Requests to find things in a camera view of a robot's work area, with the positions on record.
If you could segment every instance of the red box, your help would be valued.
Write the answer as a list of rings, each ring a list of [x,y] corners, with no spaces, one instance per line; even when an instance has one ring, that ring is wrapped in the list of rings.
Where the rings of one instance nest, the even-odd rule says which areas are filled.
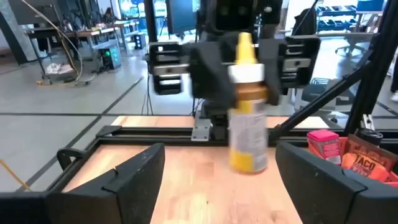
[[[314,155],[341,165],[341,148],[338,134],[326,129],[311,131],[307,134],[308,149]]]

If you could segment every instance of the concrete floor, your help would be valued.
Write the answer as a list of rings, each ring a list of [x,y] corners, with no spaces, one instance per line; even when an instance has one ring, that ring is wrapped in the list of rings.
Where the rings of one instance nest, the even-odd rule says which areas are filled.
[[[314,78],[341,78],[354,70],[360,57],[347,58],[341,53],[335,54],[335,49],[344,45],[347,45],[344,39],[323,40]],[[104,125],[111,124],[118,115],[141,113],[147,90],[147,65],[141,58],[142,52],[130,52],[129,56],[123,56],[122,68],[103,73],[83,87],[36,85],[40,80],[37,63],[23,67],[0,65],[0,159],[4,159],[33,190],[46,189],[61,173],[54,159],[58,149],[68,144],[83,149]],[[84,68],[88,74],[91,65],[85,63]],[[137,84],[141,77],[144,77],[143,81]],[[169,96],[155,95],[150,85],[155,114],[191,113],[192,97],[187,75],[183,76],[183,84],[183,93]],[[389,100],[390,84],[391,79],[386,78],[373,113],[376,127],[380,129],[398,127],[398,105]],[[290,116],[295,111],[285,96],[280,106],[269,106],[268,113]],[[346,115],[333,114],[338,116],[338,124],[330,125],[344,126]],[[0,179],[0,192],[20,188],[3,167],[0,167]]]

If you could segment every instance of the workbench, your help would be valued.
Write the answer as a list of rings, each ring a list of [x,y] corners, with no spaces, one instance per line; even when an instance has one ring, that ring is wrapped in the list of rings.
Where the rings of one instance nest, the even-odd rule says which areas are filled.
[[[100,67],[100,62],[98,61],[98,57],[96,55],[96,51],[99,49],[111,47],[114,45],[117,45],[119,48],[118,44],[118,35],[117,35],[117,30],[119,30],[118,27],[110,27],[102,30],[81,30],[78,32],[66,32],[65,35],[67,37],[74,37],[74,38],[79,38],[79,39],[87,39],[89,48],[90,48],[90,54],[91,56],[89,58],[83,58],[83,60],[92,60],[95,62],[97,69]],[[115,33],[116,39],[109,39],[109,35]],[[42,60],[39,56],[39,53],[35,47],[35,45],[32,42],[32,39],[38,39],[38,38],[52,38],[52,37],[58,37],[58,34],[56,30],[53,27],[41,27],[41,28],[33,28],[33,29],[26,29],[25,34],[28,36],[33,49],[35,51],[37,60],[40,63],[40,67],[42,69],[42,73],[44,74],[44,77],[47,77],[45,74],[44,67],[42,65]],[[100,35],[105,35],[106,36],[106,42],[100,42],[98,40],[98,37]]]
[[[268,117],[273,128],[289,117]],[[191,128],[191,116],[121,116],[113,126]],[[309,117],[297,129],[328,128]],[[103,145],[69,181],[64,192],[114,168],[147,146]],[[268,149],[269,166],[261,174],[237,174],[229,168],[227,147],[166,146],[163,181],[151,223],[301,223]]]

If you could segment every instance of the yellow bottle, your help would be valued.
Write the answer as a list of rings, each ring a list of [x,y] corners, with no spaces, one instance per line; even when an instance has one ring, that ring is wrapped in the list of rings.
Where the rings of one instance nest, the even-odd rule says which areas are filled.
[[[267,88],[264,65],[254,55],[251,34],[240,33],[235,65],[228,73],[238,97],[237,108],[229,111],[229,164],[239,172],[261,172],[268,166]]]

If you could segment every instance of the wooden surface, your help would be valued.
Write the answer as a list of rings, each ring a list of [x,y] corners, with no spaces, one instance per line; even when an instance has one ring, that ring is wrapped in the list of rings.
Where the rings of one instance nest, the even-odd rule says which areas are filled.
[[[270,116],[267,118],[266,127],[273,128],[282,124],[289,117]],[[194,120],[191,116],[120,116],[112,125],[121,125],[125,127],[179,127],[191,128]],[[322,129],[329,126],[319,117],[309,117],[295,128],[303,129]]]
[[[274,127],[288,117],[269,117]],[[113,125],[192,127],[188,116],[121,116]],[[309,118],[298,128],[327,128]],[[63,190],[68,192],[143,151],[144,146],[101,146]],[[302,223],[283,185],[275,149],[261,174],[237,174],[229,168],[226,147],[166,147],[162,186],[151,223],[248,224]]]

